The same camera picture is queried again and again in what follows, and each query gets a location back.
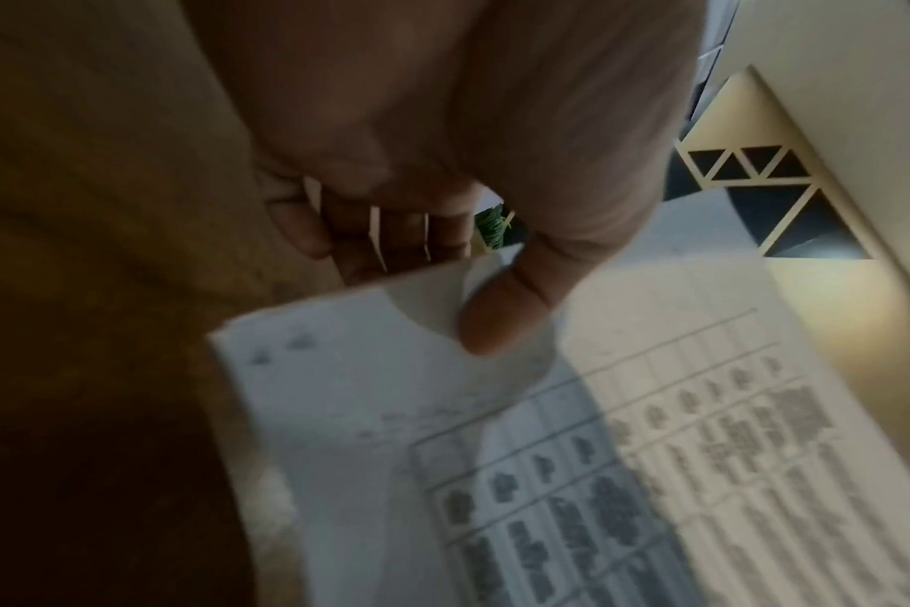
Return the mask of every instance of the hand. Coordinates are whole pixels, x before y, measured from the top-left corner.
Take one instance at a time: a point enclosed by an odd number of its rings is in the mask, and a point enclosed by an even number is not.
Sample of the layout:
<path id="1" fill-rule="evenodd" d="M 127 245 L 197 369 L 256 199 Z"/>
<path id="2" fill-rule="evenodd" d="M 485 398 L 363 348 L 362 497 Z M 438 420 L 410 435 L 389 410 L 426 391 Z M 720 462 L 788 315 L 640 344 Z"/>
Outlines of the hand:
<path id="1" fill-rule="evenodd" d="M 660 201 L 704 14 L 704 0 L 185 5 L 252 132 L 269 215 L 346 284 L 467 256 L 479 183 L 534 231 L 461 314 L 479 354 L 543 322 Z"/>

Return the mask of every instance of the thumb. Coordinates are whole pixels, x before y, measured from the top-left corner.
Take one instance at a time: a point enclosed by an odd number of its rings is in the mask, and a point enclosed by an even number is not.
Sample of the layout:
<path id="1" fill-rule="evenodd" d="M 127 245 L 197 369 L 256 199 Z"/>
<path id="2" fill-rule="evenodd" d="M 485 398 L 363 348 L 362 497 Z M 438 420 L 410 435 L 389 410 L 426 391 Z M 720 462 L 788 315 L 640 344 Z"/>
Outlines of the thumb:
<path id="1" fill-rule="evenodd" d="M 458 321 L 462 345 L 485 355 L 518 341 L 618 248 L 536 234 L 515 262 L 465 305 Z"/>

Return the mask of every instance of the wooden table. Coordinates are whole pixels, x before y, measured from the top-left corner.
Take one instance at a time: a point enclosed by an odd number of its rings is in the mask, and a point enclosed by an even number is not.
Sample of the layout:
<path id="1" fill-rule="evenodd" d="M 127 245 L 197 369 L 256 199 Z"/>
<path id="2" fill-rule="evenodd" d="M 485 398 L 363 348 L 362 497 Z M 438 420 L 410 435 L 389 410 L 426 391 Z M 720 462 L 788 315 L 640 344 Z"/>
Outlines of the wooden table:
<path id="1" fill-rule="evenodd" d="M 297 596 L 291 504 L 204 336 L 338 281 L 246 154 L 175 2 L 0 2 L 0 605 Z"/>

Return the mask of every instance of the white paper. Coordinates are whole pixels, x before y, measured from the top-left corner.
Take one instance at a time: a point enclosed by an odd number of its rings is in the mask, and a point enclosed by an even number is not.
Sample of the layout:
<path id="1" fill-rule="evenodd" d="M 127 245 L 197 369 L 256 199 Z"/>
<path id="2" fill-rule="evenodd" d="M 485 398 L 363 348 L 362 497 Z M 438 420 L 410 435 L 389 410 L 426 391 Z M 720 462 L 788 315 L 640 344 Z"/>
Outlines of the white paper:
<path id="1" fill-rule="evenodd" d="M 213 336 L 342 606 L 910 607 L 910 475 L 721 192 L 663 205 L 554 322 L 453 339 L 505 256 Z"/>

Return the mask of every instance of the finger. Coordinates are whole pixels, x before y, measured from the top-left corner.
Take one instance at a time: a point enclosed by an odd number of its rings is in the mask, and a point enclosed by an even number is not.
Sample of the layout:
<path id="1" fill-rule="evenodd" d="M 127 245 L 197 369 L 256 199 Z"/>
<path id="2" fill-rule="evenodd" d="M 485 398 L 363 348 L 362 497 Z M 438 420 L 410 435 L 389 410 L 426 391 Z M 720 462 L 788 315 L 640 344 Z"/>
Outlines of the finger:
<path id="1" fill-rule="evenodd" d="M 408 272 L 428 265 L 425 220 L 424 213 L 379 211 L 378 246 L 389 273 Z"/>
<path id="2" fill-rule="evenodd" d="M 269 218 L 285 240 L 306 257 L 328 257 L 332 237 L 312 208 L 302 178 L 285 177 L 256 166 L 255 184 Z"/>
<path id="3" fill-rule="evenodd" d="M 429 217 L 428 256 L 432 263 L 468 257 L 474 229 L 475 217 L 471 213 L 453 217 Z"/>
<path id="4" fill-rule="evenodd" d="M 322 219 L 332 232 L 332 260 L 346 286 L 354 286 L 385 276 L 382 262 L 369 237 L 371 208 L 346 202 L 322 189 Z"/>
<path id="5" fill-rule="evenodd" d="M 536 234 L 507 270 L 461 312 L 459 339 L 472 354 L 491 354 L 534 330 L 613 249 Z"/>

